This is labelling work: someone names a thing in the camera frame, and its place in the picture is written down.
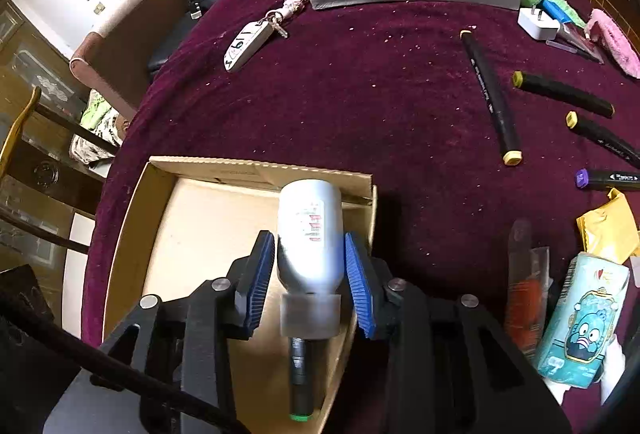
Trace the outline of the green capped black marker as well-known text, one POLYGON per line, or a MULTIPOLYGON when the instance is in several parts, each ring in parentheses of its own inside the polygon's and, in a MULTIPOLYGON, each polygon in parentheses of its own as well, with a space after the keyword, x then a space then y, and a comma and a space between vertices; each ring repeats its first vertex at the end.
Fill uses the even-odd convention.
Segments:
POLYGON ((306 422, 314 413, 310 344, 305 339, 290 339, 290 418, 306 422))

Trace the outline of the purple capped black marker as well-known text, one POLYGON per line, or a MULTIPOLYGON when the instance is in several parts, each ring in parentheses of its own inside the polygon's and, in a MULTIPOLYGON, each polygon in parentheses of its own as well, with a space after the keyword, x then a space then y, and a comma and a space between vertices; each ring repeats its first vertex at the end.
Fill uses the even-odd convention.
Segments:
POLYGON ((580 169, 575 174, 576 187, 583 191, 640 191, 638 172, 580 169))

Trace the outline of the clear plastic packet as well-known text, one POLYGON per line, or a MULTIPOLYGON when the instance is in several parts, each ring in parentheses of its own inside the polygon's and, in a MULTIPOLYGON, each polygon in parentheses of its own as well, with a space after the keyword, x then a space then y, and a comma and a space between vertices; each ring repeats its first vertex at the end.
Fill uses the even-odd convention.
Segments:
POLYGON ((570 51, 588 57, 591 61, 604 63, 604 57, 599 48, 587 39, 582 31, 573 23, 558 23, 558 31, 551 43, 559 49, 570 51))

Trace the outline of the pink fluffy cloth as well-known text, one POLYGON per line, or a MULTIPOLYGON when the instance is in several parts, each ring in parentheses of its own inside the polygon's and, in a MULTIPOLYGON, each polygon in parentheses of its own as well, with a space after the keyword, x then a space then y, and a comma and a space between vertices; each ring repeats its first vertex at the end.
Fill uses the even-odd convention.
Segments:
POLYGON ((590 41, 603 44, 627 76, 640 79, 639 57, 623 31, 608 14, 600 9, 593 9, 585 32, 590 41))

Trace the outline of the yellow wooden chair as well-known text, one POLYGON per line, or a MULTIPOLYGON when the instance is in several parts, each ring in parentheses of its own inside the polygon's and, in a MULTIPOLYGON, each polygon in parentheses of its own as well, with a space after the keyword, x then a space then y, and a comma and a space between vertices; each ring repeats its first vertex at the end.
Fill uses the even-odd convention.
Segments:
POLYGON ((30 144, 23 139, 25 124, 36 113, 108 154, 116 155, 119 148, 42 105, 40 98, 41 89, 33 88, 29 102, 9 128, 1 147, 1 175, 11 176, 85 217, 95 217, 103 191, 103 177, 66 165, 30 144))

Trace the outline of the cardboard box tray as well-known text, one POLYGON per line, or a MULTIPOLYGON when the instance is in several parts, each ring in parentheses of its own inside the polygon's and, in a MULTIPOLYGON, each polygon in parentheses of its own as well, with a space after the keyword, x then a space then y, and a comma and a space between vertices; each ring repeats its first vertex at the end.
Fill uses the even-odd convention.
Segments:
MULTIPOLYGON (((259 231, 277 229, 280 189, 318 179, 342 193, 345 231, 372 240, 378 193, 369 174, 249 160, 155 156, 146 164, 120 229, 108 280, 104 334, 111 333, 145 293, 183 298, 224 275, 244 257, 259 231)), ((306 422, 290 417, 288 342, 280 333, 284 291, 271 278, 262 321, 252 339, 231 341, 236 412, 254 433, 320 433, 340 388, 357 319, 341 286, 341 324, 321 347, 316 366, 319 408, 306 422)))

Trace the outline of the white plastic bottle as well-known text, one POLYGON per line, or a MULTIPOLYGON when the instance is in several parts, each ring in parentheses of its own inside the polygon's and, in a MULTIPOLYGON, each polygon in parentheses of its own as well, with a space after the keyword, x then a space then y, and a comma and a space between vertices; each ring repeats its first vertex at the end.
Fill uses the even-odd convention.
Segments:
POLYGON ((340 330, 344 228, 340 190, 321 180, 292 182, 280 191, 278 277, 284 288, 281 334, 325 340, 340 330))

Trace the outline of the blue small item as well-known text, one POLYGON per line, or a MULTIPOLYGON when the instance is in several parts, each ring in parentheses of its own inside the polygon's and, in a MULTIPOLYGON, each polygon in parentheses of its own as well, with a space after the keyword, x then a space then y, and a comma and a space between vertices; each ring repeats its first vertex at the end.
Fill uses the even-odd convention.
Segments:
POLYGON ((573 20, 563 11, 559 5, 550 0, 542 0, 540 8, 546 12, 552 20, 557 20, 560 24, 572 24, 573 20))

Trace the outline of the yellow snack packet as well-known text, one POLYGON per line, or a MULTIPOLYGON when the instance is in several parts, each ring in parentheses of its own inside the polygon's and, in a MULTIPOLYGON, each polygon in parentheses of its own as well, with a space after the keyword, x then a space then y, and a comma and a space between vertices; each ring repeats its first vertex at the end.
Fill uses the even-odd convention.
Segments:
POLYGON ((639 246, 639 232, 626 196, 616 188, 608 202, 576 219, 585 253, 624 264, 639 246))

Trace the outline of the orange item clear wrapper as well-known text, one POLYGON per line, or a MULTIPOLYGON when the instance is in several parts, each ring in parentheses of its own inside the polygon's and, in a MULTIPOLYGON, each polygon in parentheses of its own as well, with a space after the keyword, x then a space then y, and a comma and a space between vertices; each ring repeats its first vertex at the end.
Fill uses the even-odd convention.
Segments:
POLYGON ((533 247, 532 225, 516 220, 508 240, 509 284, 506 334, 528 360, 535 356, 546 322, 550 252, 533 247))

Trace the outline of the teal cartoon tissue pack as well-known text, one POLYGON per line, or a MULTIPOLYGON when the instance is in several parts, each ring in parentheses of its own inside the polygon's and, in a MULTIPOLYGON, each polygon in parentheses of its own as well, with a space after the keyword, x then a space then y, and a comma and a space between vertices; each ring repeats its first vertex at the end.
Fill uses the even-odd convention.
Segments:
POLYGON ((627 266, 585 252, 570 262, 534 356, 541 376, 574 388, 590 387, 620 319, 629 278, 627 266))

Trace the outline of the white power adapter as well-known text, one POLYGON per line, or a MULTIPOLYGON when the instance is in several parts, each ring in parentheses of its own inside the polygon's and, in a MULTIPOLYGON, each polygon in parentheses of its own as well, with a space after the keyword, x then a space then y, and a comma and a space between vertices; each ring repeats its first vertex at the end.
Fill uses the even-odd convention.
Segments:
POLYGON ((557 20, 534 6, 518 10, 518 26, 536 41, 554 40, 560 29, 557 20))

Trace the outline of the yellow capped black marker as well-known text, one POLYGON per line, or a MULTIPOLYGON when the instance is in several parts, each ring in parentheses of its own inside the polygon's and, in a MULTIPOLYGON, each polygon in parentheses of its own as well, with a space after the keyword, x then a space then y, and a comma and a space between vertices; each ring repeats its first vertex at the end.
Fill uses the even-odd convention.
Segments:
POLYGON ((488 61, 471 30, 461 30, 460 39, 480 83, 480 90, 497 133, 502 162, 508 167, 515 167, 523 160, 520 138, 495 68, 488 61))

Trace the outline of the maroon bed blanket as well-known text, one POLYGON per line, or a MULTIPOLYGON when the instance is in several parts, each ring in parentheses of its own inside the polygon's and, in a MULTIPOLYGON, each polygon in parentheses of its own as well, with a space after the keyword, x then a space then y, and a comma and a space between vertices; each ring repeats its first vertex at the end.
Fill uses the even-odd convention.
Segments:
POLYGON ((639 84, 529 38, 513 12, 401 2, 305 11, 235 74, 222 57, 250 20, 281 0, 219 0, 156 75, 108 175, 96 213, 81 336, 99 344, 120 227, 152 156, 248 159, 369 173, 378 187, 374 253, 431 295, 506 306, 506 239, 520 217, 562 281, 582 246, 576 219, 604 200, 577 170, 623 169, 566 128, 567 108, 511 88, 529 72, 601 96, 608 123, 639 141, 639 84), (460 31, 495 68, 523 160, 502 162, 498 137, 460 31))

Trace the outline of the white key fob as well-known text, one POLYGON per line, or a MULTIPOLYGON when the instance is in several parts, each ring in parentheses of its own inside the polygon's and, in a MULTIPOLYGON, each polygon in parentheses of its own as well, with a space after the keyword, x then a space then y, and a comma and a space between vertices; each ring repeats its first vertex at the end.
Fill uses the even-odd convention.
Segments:
POLYGON ((266 20, 247 23, 232 40, 224 53, 224 69, 227 72, 239 70, 273 33, 266 20))

